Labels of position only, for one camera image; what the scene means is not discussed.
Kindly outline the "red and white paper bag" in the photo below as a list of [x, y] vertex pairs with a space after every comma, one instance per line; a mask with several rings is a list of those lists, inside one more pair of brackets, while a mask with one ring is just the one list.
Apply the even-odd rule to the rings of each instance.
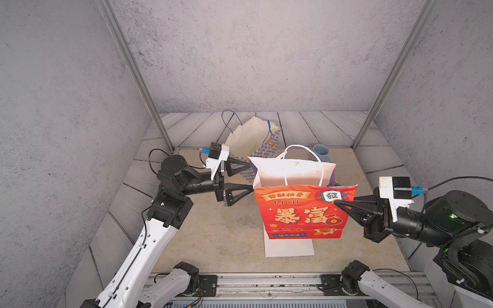
[[338, 239], [349, 216], [335, 203], [353, 201], [357, 186], [336, 186], [334, 163], [288, 159], [287, 153], [249, 159], [257, 171], [253, 188], [268, 238]]

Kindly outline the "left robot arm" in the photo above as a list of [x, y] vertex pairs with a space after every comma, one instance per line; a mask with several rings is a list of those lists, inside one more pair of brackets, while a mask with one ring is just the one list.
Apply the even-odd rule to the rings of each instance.
[[159, 191], [148, 210], [141, 214], [144, 227], [120, 269], [96, 299], [82, 307], [164, 307], [179, 295], [198, 289], [199, 269], [178, 263], [161, 281], [146, 289], [152, 269], [167, 244], [182, 227], [193, 206], [191, 195], [213, 192], [230, 207], [253, 192], [251, 185], [226, 183], [250, 169], [250, 163], [232, 157], [208, 158], [205, 172], [198, 172], [181, 155], [167, 157], [157, 172]]

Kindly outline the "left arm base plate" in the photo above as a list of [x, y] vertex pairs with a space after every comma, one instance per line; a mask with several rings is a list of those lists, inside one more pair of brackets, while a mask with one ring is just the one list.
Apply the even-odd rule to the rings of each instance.
[[198, 276], [198, 284], [193, 296], [204, 296], [207, 298], [215, 297], [217, 294], [218, 276], [217, 275], [203, 275]]

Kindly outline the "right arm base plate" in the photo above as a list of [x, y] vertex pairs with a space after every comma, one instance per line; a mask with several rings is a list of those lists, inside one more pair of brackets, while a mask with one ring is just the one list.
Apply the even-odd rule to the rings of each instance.
[[321, 282], [317, 286], [317, 289], [322, 291], [324, 296], [340, 296], [344, 294], [342, 291], [342, 276], [340, 274], [324, 274], [320, 276], [320, 279]]

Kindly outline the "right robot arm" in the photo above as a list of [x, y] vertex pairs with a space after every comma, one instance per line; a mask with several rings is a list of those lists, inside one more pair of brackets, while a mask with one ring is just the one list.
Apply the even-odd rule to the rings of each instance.
[[434, 262], [454, 285], [463, 307], [492, 307], [492, 245], [481, 240], [492, 231], [492, 211], [477, 197], [450, 191], [428, 202], [424, 212], [407, 207], [391, 211], [378, 192], [334, 204], [379, 243], [389, 235], [439, 248]]

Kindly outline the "white happy every day bag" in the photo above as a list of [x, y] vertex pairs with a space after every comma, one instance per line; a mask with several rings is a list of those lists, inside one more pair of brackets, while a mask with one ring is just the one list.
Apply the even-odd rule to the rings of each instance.
[[313, 256], [315, 250], [311, 239], [270, 239], [267, 231], [264, 233], [265, 257], [305, 257]]

